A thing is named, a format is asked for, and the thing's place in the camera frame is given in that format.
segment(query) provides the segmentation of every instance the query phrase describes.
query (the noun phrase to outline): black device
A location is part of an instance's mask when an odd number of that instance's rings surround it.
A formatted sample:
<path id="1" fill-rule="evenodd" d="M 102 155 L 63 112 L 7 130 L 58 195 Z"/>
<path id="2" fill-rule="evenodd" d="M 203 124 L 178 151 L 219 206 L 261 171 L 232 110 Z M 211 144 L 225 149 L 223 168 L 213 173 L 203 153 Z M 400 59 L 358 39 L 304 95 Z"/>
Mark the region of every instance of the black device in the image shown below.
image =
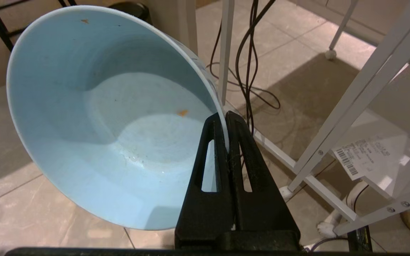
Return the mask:
<path id="1" fill-rule="evenodd" d="M 278 191 L 244 119 L 226 115 L 226 152 L 218 114 L 204 124 L 189 186 L 175 229 L 175 250 L 25 247 L 6 256 L 298 255 L 300 230 Z M 208 144 L 215 143 L 216 192 L 202 191 Z M 243 187 L 244 159 L 252 192 Z M 340 255 L 347 252 L 315 252 Z"/>

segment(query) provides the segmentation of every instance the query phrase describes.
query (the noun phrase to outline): white metal rack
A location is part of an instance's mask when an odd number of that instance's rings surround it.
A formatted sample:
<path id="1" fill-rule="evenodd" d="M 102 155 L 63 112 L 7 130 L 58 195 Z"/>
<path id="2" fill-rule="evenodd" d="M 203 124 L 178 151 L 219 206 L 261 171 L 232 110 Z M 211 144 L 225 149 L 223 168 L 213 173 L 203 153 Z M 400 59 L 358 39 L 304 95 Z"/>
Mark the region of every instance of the white metal rack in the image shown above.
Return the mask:
<path id="1" fill-rule="evenodd" d="M 234 110 L 229 104 L 226 105 L 226 79 L 228 75 L 227 67 L 230 55 L 234 4 L 234 0 L 224 0 L 222 10 L 223 20 L 221 32 L 219 96 L 221 97 L 221 102 L 226 110 Z M 332 40 L 329 48 L 330 50 L 326 53 L 327 58 L 332 59 L 336 56 L 333 48 L 343 32 L 347 21 L 352 15 L 356 4 L 357 0 L 351 1 L 348 12 L 343 18 L 343 21 Z M 410 177 L 405 176 L 408 172 L 401 172 L 399 170 L 389 170 L 390 172 L 384 172 L 376 170 L 371 175 L 363 177 L 363 180 L 371 185 L 376 191 L 390 199 L 389 205 L 381 207 L 364 216 L 356 214 L 345 202 L 342 202 L 335 194 L 311 175 L 313 168 L 321 161 L 324 154 L 330 152 L 333 147 L 348 142 L 352 136 L 354 136 L 352 132 L 358 130 L 358 124 L 365 123 L 366 118 L 373 117 L 381 124 L 385 124 L 385 126 L 381 125 L 381 128 L 392 127 L 393 129 L 397 129 L 397 127 L 389 121 L 366 109 L 377 94 L 379 94 L 387 84 L 392 82 L 392 79 L 409 61 L 410 3 L 394 24 L 392 30 L 379 44 L 373 55 L 371 55 L 359 74 L 350 84 L 343 97 L 325 120 L 319 132 L 298 161 L 289 157 L 288 154 L 275 146 L 273 142 L 265 138 L 259 131 L 255 131 L 254 138 L 256 141 L 263 145 L 296 175 L 294 180 L 288 185 L 289 191 L 294 191 L 298 188 L 298 185 L 304 181 L 347 219 L 346 223 L 335 228 L 334 232 L 337 235 L 345 234 L 410 209 L 410 186 L 405 184 L 402 186 L 403 189 L 397 190 L 394 185 L 397 183 L 397 187 L 400 187 L 400 182 L 398 182 L 400 180 L 402 180 L 401 183 L 404 181 L 410 182 Z M 400 170 L 405 170 L 406 168 L 410 170 L 410 165 L 400 167 Z M 392 179 L 392 185 L 389 184 L 386 186 L 387 179 Z"/>

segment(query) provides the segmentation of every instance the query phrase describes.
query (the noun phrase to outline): orange stain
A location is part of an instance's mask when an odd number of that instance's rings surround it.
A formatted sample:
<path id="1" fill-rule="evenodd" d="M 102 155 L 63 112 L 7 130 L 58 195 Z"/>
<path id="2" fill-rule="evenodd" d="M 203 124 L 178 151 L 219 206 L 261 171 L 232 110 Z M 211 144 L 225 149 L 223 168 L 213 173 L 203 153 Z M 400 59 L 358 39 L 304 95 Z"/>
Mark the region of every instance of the orange stain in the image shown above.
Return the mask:
<path id="1" fill-rule="evenodd" d="M 184 110 L 178 112 L 177 115 L 179 115 L 179 116 L 181 116 L 181 117 L 184 117 L 187 113 L 188 113 L 188 110 L 187 110 L 187 109 L 184 109 Z"/>

